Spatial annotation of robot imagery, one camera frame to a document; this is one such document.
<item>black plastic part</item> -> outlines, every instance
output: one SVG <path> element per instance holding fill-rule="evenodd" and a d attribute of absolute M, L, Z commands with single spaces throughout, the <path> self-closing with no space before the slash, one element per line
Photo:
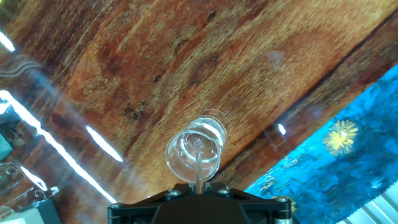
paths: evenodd
<path fill-rule="evenodd" d="M 206 184 L 205 194 L 195 195 L 188 184 L 176 184 L 171 195 L 161 192 L 134 205 L 108 206 L 109 224 L 267 224 L 273 218 L 292 218 L 291 201 L 266 200 L 221 183 Z"/>

